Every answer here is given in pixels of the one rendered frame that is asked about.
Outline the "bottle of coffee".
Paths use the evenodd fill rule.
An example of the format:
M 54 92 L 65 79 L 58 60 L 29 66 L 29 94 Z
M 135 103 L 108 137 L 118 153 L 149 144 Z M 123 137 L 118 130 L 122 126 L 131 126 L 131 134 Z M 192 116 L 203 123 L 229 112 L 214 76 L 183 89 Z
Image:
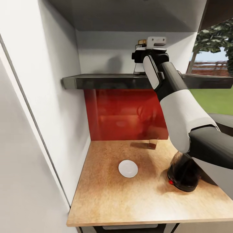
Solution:
M 145 50 L 146 45 L 146 39 L 138 40 L 138 45 L 136 45 L 136 50 Z M 134 75 L 146 75 L 144 69 L 143 69 L 143 63 L 136 63 L 135 69 L 134 69 Z

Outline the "saucer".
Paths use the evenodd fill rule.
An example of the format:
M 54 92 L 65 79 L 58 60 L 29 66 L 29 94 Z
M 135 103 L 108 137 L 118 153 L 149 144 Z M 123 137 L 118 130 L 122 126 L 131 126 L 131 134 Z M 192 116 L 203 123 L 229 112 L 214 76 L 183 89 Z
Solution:
M 124 160 L 119 164 L 119 172 L 127 178 L 132 178 L 138 173 L 138 167 L 135 162 L 131 160 Z

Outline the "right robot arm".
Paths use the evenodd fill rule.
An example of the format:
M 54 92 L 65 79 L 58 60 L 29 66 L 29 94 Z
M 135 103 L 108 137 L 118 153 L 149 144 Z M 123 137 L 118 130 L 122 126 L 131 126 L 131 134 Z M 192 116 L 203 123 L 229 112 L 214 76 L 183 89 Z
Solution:
M 187 153 L 233 201 L 233 137 L 220 132 L 215 121 L 188 90 L 166 49 L 165 37 L 148 37 L 145 50 L 132 53 L 143 69 L 160 102 L 169 138 Z

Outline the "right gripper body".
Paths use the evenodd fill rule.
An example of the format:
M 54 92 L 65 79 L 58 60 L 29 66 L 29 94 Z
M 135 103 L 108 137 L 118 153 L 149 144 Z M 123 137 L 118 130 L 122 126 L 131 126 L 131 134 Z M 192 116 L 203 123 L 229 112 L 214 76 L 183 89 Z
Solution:
M 143 60 L 145 58 L 145 54 L 149 52 L 150 50 L 136 50 L 135 52 L 135 63 L 143 63 Z

